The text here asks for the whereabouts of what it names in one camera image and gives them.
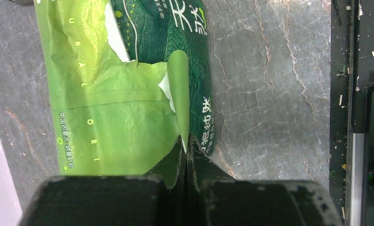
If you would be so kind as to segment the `green cat litter bag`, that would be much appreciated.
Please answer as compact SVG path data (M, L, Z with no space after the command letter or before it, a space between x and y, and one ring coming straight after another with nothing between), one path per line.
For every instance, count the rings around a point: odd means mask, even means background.
M141 175L214 150L200 0L36 0L62 175Z

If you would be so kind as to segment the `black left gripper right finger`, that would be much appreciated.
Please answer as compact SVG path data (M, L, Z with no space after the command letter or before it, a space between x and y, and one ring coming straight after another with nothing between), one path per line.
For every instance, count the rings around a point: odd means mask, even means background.
M186 153L189 226L340 226L328 191L309 180L237 180L189 136Z

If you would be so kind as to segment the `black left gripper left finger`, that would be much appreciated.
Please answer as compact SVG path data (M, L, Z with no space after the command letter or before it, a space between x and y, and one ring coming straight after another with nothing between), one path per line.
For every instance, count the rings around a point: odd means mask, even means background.
M181 138L141 176L57 176L39 187L22 226L182 226Z

